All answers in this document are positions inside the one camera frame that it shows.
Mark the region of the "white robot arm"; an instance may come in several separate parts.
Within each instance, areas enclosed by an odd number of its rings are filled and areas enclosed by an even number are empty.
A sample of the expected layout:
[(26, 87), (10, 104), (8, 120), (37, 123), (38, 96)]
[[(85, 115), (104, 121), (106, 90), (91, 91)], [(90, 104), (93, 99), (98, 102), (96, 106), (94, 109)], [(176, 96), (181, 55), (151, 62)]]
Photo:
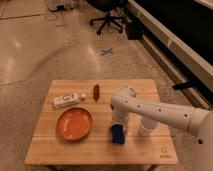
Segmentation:
[(194, 171), (213, 170), (213, 110), (140, 100), (130, 86), (112, 95), (111, 106), (117, 123), (135, 113), (194, 135)]

